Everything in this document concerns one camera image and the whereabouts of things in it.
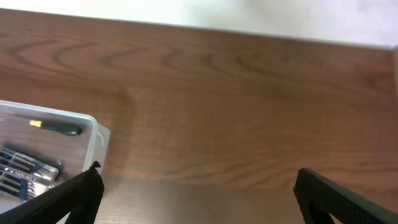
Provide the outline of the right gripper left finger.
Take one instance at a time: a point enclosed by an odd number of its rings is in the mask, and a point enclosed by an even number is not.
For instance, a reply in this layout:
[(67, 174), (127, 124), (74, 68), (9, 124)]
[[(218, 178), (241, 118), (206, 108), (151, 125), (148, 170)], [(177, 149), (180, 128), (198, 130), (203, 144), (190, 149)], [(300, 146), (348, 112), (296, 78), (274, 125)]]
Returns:
[(104, 194), (104, 183), (95, 161), (90, 168), (70, 180), (1, 214), (1, 223), (66, 223), (93, 224)]

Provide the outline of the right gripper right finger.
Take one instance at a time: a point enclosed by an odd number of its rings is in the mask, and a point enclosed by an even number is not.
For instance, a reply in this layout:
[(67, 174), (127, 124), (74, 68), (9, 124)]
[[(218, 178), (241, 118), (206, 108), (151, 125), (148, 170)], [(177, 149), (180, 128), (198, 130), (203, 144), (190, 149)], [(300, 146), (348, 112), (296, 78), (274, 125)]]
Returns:
[(306, 224), (397, 223), (397, 214), (308, 168), (298, 171), (293, 188)]

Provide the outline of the blue precision screwdriver set case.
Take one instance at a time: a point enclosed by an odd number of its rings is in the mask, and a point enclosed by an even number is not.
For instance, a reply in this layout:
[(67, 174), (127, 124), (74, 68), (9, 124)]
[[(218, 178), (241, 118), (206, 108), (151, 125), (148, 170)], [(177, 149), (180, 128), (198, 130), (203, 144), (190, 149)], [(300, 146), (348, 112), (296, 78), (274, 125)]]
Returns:
[(5, 196), (28, 201), (55, 187), (58, 174), (53, 166), (1, 148), (1, 193)]

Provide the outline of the black yellow screwdriver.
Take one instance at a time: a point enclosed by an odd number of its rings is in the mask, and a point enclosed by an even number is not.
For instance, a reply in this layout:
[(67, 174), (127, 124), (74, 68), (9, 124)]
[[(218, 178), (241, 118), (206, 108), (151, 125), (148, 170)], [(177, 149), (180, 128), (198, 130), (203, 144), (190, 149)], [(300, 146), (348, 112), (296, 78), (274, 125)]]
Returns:
[(79, 136), (83, 130), (74, 124), (68, 123), (59, 123), (55, 121), (48, 121), (42, 119), (31, 119), (31, 118), (23, 118), (23, 117), (14, 117), (14, 119), (19, 119), (23, 121), (27, 121), (30, 126), (44, 129), (47, 131), (53, 131), (56, 133), (60, 133), (66, 136)]

